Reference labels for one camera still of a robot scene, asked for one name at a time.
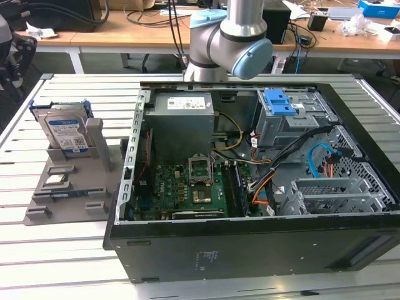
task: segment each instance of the blue drive bay latch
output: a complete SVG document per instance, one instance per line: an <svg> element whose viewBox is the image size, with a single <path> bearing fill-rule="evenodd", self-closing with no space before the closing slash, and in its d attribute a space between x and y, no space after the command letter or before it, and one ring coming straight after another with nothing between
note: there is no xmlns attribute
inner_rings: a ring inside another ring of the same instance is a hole
<svg viewBox="0 0 400 300"><path fill-rule="evenodd" d="M271 107L273 115L292 116L296 110L290 105L289 98L281 89L266 89L264 92L265 102Z"/></svg>

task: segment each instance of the blue box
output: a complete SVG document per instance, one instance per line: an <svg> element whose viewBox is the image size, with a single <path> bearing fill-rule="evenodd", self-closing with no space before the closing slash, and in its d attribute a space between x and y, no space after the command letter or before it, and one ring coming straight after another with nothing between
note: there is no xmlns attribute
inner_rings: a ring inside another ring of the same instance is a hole
<svg viewBox="0 0 400 300"><path fill-rule="evenodd" d="M360 1L359 8L364 8L363 15L366 18L388 18L394 19L400 10L400 6L392 3L371 3L367 1Z"/></svg>

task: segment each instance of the light blue robot joint cap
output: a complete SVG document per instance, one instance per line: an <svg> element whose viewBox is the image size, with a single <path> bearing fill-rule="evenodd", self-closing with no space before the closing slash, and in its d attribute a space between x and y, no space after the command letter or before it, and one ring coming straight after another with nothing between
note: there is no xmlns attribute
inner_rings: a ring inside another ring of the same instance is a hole
<svg viewBox="0 0 400 300"><path fill-rule="evenodd" d="M192 14L190 17L190 28L220 23L225 18L226 11L223 9L204 9Z"/></svg>
<svg viewBox="0 0 400 300"><path fill-rule="evenodd" d="M240 79L251 79L260 74L273 55L269 39L260 39L244 50L232 68L232 74Z"/></svg>

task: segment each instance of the hard drive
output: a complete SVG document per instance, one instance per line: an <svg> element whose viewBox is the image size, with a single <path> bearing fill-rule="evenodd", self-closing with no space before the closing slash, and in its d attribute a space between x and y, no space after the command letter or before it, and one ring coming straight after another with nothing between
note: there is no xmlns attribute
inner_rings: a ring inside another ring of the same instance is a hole
<svg viewBox="0 0 400 300"><path fill-rule="evenodd" d="M29 109L43 128L50 146L62 149L67 157L85 154L94 146L85 127L88 118L93 118L89 101L54 103L40 99L33 101Z"/></svg>

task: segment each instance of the open computer tower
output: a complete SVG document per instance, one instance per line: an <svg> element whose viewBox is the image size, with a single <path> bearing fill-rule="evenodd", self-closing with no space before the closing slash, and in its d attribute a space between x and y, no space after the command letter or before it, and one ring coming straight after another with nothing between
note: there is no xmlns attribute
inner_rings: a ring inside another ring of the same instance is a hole
<svg viewBox="0 0 400 300"><path fill-rule="evenodd" d="M105 241L132 283L360 270L400 174L328 84L142 82Z"/></svg>

